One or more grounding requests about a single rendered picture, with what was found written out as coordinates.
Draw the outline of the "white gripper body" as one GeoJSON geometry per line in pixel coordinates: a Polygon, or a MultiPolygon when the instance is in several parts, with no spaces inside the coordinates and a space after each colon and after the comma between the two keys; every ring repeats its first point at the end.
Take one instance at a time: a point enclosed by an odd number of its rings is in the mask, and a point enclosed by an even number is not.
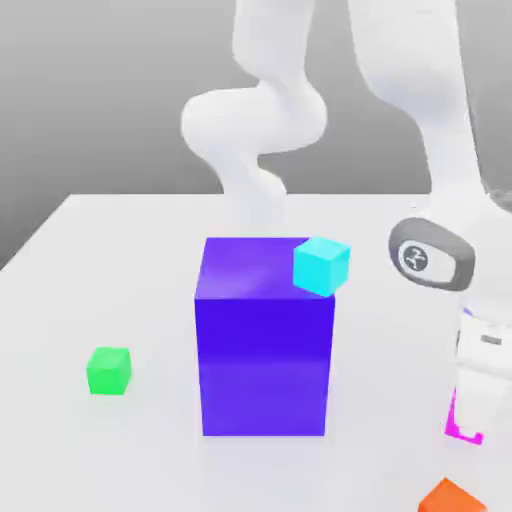
{"type": "Polygon", "coordinates": [[[493,375],[512,375],[512,326],[463,314],[457,362],[493,375]]]}

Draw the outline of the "small magenta cube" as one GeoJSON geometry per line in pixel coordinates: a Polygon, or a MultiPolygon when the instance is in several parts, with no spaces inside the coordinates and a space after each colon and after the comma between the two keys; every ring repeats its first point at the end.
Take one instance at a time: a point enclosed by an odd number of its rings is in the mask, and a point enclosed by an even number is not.
{"type": "Polygon", "coordinates": [[[460,427],[455,422],[455,404],[456,404],[456,390],[453,390],[452,398],[450,402],[450,408],[445,423],[444,433],[454,439],[464,441],[466,443],[480,446],[483,443],[484,436],[481,433],[476,433],[473,436],[464,435],[460,427]]]}

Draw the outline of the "small orange cube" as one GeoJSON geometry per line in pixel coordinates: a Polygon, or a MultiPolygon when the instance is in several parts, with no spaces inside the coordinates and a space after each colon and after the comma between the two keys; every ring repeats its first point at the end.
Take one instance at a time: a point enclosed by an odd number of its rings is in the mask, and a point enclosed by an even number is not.
{"type": "Polygon", "coordinates": [[[488,507],[444,478],[421,500],[417,512],[488,512],[488,507]]]}

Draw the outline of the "small cyan cube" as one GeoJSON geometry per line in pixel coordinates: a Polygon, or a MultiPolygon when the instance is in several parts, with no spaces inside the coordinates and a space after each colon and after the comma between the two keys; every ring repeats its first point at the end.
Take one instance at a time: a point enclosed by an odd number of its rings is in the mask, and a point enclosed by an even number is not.
{"type": "Polygon", "coordinates": [[[329,297],[349,277],[351,247],[323,237],[311,237],[293,250],[293,284],[329,297]]]}

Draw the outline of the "small green cube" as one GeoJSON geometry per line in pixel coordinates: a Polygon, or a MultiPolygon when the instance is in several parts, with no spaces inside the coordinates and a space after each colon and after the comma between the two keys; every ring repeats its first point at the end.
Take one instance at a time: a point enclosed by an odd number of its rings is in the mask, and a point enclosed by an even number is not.
{"type": "Polygon", "coordinates": [[[97,347],[86,367],[92,395],[123,395],[132,376],[130,351],[125,347],[97,347]]]}

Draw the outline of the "large purple box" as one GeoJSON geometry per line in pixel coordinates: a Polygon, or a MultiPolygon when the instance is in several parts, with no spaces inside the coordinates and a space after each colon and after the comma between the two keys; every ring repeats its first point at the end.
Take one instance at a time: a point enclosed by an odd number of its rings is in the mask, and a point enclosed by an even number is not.
{"type": "Polygon", "coordinates": [[[293,283],[300,238],[207,238],[194,297],[206,436],[325,432],[334,297],[293,283]]]}

